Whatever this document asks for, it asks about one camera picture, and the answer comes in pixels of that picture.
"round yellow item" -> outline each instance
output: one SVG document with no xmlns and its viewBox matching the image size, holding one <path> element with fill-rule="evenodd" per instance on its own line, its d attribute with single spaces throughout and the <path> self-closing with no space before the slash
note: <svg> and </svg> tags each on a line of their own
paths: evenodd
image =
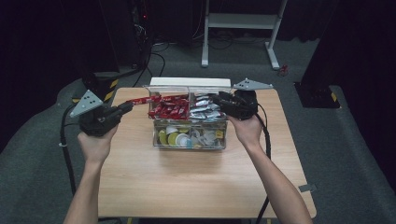
<svg viewBox="0 0 396 224">
<path fill-rule="evenodd" d="M 180 128 L 180 129 L 178 129 L 178 131 L 179 131 L 180 133 L 187 133 L 189 130 L 190 130 L 190 129 L 188 129 L 188 128 Z"/>
<path fill-rule="evenodd" d="M 171 133 L 168 136 L 168 143 L 171 146 L 176 146 L 176 138 L 178 136 L 178 133 Z"/>
<path fill-rule="evenodd" d="M 161 144 L 168 145 L 168 142 L 166 141 L 166 130 L 165 129 L 160 130 L 160 132 L 158 133 L 158 136 L 160 138 Z"/>
</svg>

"wrist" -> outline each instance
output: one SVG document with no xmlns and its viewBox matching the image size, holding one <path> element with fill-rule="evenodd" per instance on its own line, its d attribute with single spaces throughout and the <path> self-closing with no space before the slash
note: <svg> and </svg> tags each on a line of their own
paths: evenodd
<svg viewBox="0 0 396 224">
<path fill-rule="evenodd" d="M 102 162 L 86 161 L 84 166 L 84 174 L 96 175 L 102 171 Z"/>
</svg>

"finger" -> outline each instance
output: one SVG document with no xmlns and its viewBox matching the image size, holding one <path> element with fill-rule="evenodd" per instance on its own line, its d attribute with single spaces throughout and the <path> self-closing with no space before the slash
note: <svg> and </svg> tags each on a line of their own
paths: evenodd
<svg viewBox="0 0 396 224">
<path fill-rule="evenodd" d="M 233 124 L 237 121 L 236 118 L 234 118 L 234 117 L 232 117 L 232 116 L 229 116 L 229 115 L 227 115 L 227 119 L 228 119 L 230 122 L 232 122 Z"/>
</svg>

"white shelf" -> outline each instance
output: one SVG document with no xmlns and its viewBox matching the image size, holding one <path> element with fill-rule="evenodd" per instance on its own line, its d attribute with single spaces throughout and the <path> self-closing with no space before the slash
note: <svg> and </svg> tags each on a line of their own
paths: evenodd
<svg viewBox="0 0 396 224">
<path fill-rule="evenodd" d="M 209 27 L 218 28 L 238 28 L 238 29 L 260 29 L 272 30 L 270 42 L 265 43 L 265 49 L 271 61 L 274 70 L 279 69 L 274 53 L 274 43 L 276 40 L 277 31 L 282 22 L 283 12 L 285 10 L 288 0 L 282 0 L 280 9 L 276 15 L 257 15 L 257 14 L 230 14 L 230 13 L 210 13 L 209 0 L 206 0 L 205 11 L 205 36 L 202 50 L 202 67 L 209 66 L 209 49 L 208 49 L 208 33 Z"/>
<path fill-rule="evenodd" d="M 209 13 L 208 27 L 272 30 L 276 15 Z"/>
</svg>

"round white item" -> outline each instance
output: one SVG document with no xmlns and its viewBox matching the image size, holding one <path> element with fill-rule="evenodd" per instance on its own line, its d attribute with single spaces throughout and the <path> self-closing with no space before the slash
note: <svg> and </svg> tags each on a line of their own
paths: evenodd
<svg viewBox="0 0 396 224">
<path fill-rule="evenodd" d="M 166 127 L 166 135 L 168 135 L 170 133 L 175 133 L 177 131 L 178 131 L 178 129 L 175 126 L 169 125 Z"/>
<path fill-rule="evenodd" d="M 186 135 L 185 133 L 180 133 L 176 137 L 176 145 L 178 147 L 185 147 L 187 145 L 187 139 L 189 139 L 189 136 Z"/>
</svg>

